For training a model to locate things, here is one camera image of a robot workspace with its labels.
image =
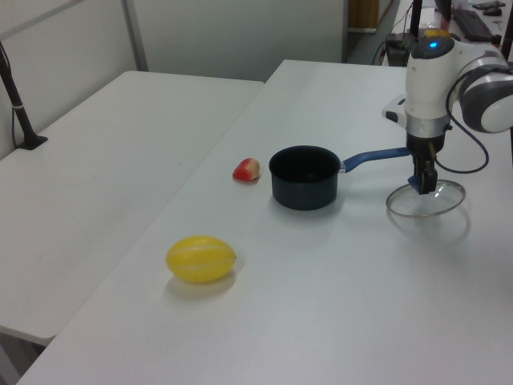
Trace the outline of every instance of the white wall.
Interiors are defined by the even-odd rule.
[[[83,0],[2,43],[36,132],[121,73],[135,70],[121,0]],[[12,150],[10,101],[1,84],[0,159]]]
[[[266,81],[341,62],[347,0],[132,0],[149,71]]]

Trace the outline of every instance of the pot handle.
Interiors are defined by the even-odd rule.
[[[380,160],[380,159],[389,159],[389,158],[399,158],[401,156],[408,156],[411,152],[406,147],[401,148],[391,148],[388,150],[379,150],[379,151],[370,151],[370,152],[362,152],[361,154],[357,154],[355,156],[351,156],[350,158],[341,162],[340,173],[345,173],[353,170],[360,164],[364,162],[368,162],[370,160]]]

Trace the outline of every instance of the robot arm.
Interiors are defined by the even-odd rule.
[[[491,45],[460,43],[449,37],[421,39],[408,60],[406,95],[383,111],[387,119],[406,129],[406,146],[414,160],[410,183],[420,194],[436,187],[434,160],[451,129],[447,110],[457,100],[468,127],[480,132],[510,128],[513,75],[506,60]]]

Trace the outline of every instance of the yellow melon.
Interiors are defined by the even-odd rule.
[[[209,282],[223,277],[235,263],[232,248],[221,239],[195,235],[176,242],[168,251],[168,268],[187,282]]]

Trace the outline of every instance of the desk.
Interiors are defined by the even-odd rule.
[[[271,195],[267,162],[282,148],[345,159],[403,145],[381,109],[405,75],[283,62],[19,385],[511,383],[509,134],[479,135],[491,153],[481,173],[439,170],[467,189],[440,217],[386,211],[412,173],[407,158],[340,176],[336,201],[312,212]],[[481,161],[458,131],[448,136],[442,162]],[[247,156],[261,178],[236,183]],[[197,286],[172,276],[168,248],[197,233],[234,248],[232,274]]]
[[[510,12],[511,12],[511,0],[503,0],[503,3],[505,3],[506,5],[501,7],[501,9],[503,10],[503,14],[501,16],[485,16],[485,15],[483,15],[483,12],[481,10],[476,10],[475,8],[472,8],[471,4],[473,4],[473,2],[469,2],[468,9],[475,11],[479,15],[479,17],[487,24],[487,27],[490,29],[492,34],[500,34],[504,38],[504,34],[506,32],[507,20],[509,18]],[[401,0],[401,2],[399,4],[397,15],[396,15],[395,21],[394,21],[394,25],[397,24],[397,26],[395,26],[393,28],[393,30],[392,30],[393,33],[395,33],[395,34],[402,33],[402,29],[404,27],[404,20],[401,22],[399,22],[399,20],[401,20],[402,16],[406,13],[410,4],[411,4],[411,0]],[[420,28],[439,28],[440,27],[440,18],[441,18],[440,13],[435,12],[434,7],[422,8],[419,27]],[[499,20],[502,21],[502,23],[500,25],[500,29],[497,24],[493,23],[494,21],[499,21]],[[407,16],[406,30],[410,29],[410,22],[411,22],[411,10]],[[459,28],[458,23],[456,21],[452,20],[450,22],[449,31],[456,34],[460,38],[462,38],[463,41],[466,41],[463,38],[463,32]]]
[[[261,87],[127,72],[3,159],[0,332],[46,345]]]

